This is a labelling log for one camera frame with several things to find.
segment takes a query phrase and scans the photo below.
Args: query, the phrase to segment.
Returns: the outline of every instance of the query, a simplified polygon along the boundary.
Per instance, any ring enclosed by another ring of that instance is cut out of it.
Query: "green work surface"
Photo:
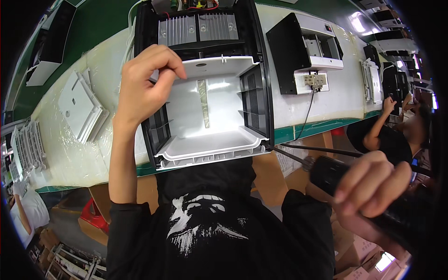
[[[69,2],[77,4],[80,0],[69,0]],[[19,64],[17,75],[12,80],[13,86],[11,93],[17,92],[18,90],[18,97],[14,107],[14,120],[29,117],[52,84],[85,52],[126,28],[128,25],[128,11],[135,2],[136,0],[87,0],[78,7],[67,37],[63,63],[49,77],[43,86],[25,87],[24,84],[20,85],[21,79],[27,70],[30,61],[32,46],[34,45],[34,42],[31,42],[31,47],[24,53],[23,59]],[[255,0],[255,2],[307,12],[332,21],[345,30],[356,33],[350,23],[350,16],[360,10],[348,0],[298,1],[295,4],[275,0]],[[362,14],[361,17],[363,18],[363,25],[366,29],[370,30],[375,27],[366,16]],[[365,117],[371,117],[377,114],[377,111],[370,112],[366,114]],[[309,123],[305,125],[300,137],[303,138],[314,135],[356,121],[359,121],[359,119],[335,119]],[[275,144],[294,140],[298,137],[302,126],[303,125],[295,125],[275,129]],[[138,176],[154,173],[156,173],[155,169],[152,168],[149,163],[137,166]],[[76,187],[48,186],[39,189],[38,192],[59,191],[67,188]]]

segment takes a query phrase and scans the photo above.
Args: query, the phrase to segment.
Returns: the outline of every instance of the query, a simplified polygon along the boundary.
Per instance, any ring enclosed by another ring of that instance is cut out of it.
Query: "white table surface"
[[[264,33],[290,12],[302,13],[263,4],[256,4],[256,7]],[[362,48],[366,44],[334,24],[333,30],[344,52],[344,69],[328,72],[330,90],[315,94],[308,122],[363,118],[364,113],[381,109],[381,105],[367,106],[364,101],[364,83],[359,60],[365,60]],[[48,169],[41,173],[31,175],[30,185],[33,189],[49,185],[89,187],[108,181],[113,134],[112,117],[118,105],[121,80],[119,69],[126,49],[127,37],[128,30],[122,30],[84,54],[57,79],[32,113],[32,119],[39,119],[48,166]],[[279,128],[301,124],[305,120],[310,105],[310,95],[280,94],[266,37],[265,44],[271,75],[274,126]],[[92,90],[100,103],[109,110],[110,115],[100,129],[96,140],[81,144],[76,141],[60,113],[57,101],[72,71],[75,69],[82,72],[87,67],[90,68]],[[141,128],[136,133],[135,159],[136,164],[149,161]]]

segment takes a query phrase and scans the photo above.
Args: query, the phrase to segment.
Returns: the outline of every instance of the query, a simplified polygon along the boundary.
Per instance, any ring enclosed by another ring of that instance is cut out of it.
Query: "red plastic stool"
[[[338,127],[331,130],[333,136],[342,136],[345,135],[344,127]]]
[[[101,213],[99,212],[95,201],[93,201],[93,198],[91,198],[89,202],[87,202],[87,204],[84,206],[81,212],[81,219],[97,228],[104,230],[105,233],[109,233],[109,225],[106,223],[103,216],[101,216]]]

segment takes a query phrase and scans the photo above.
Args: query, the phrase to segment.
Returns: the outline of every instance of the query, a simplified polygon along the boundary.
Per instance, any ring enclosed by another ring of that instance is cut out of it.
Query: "black hair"
[[[429,149],[429,128],[431,126],[431,109],[428,104],[420,103],[418,113],[423,120],[423,129],[425,130],[425,140],[421,143],[422,149]]]

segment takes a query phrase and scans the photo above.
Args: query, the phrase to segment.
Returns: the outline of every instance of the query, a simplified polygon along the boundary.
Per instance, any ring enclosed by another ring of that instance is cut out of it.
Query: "person in black shirt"
[[[415,116],[397,126],[401,129],[393,129],[384,123],[395,104],[391,97],[386,98],[382,115],[350,124],[347,137],[361,153],[380,150],[393,164],[401,161],[411,164],[419,150],[429,147],[430,112],[427,106],[421,106]]]
[[[148,81],[155,69],[159,79]],[[283,221],[250,196],[252,158],[196,165],[157,175],[159,208],[137,204],[134,138],[167,100],[181,59],[152,45],[123,67],[109,172],[107,279],[332,279],[329,203],[290,190]],[[357,159],[329,198],[340,224],[403,257],[405,250],[363,219],[377,216],[409,184],[406,162],[384,153]]]

